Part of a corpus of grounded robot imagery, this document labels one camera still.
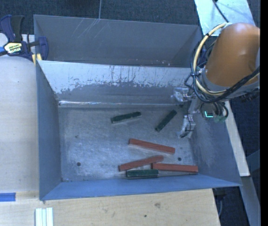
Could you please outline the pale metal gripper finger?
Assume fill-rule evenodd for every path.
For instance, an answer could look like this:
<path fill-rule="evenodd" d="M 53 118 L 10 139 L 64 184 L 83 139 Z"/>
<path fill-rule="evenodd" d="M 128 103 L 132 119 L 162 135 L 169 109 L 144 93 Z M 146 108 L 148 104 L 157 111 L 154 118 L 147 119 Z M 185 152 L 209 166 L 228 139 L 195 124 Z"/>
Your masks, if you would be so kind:
<path fill-rule="evenodd" d="M 188 124 L 186 126 L 186 132 L 187 132 L 186 137 L 187 138 L 190 138 L 192 136 L 192 133 L 195 129 L 195 126 L 196 126 L 196 123 L 194 121 L 194 118 L 192 116 L 189 116 L 188 117 Z"/>
<path fill-rule="evenodd" d="M 183 117 L 183 124 L 182 124 L 182 128 L 180 131 L 178 131 L 176 133 L 177 137 L 178 138 L 183 138 L 183 137 L 186 137 L 188 134 L 189 134 L 189 119 L 188 119 L 188 116 L 187 115 L 184 115 Z"/>

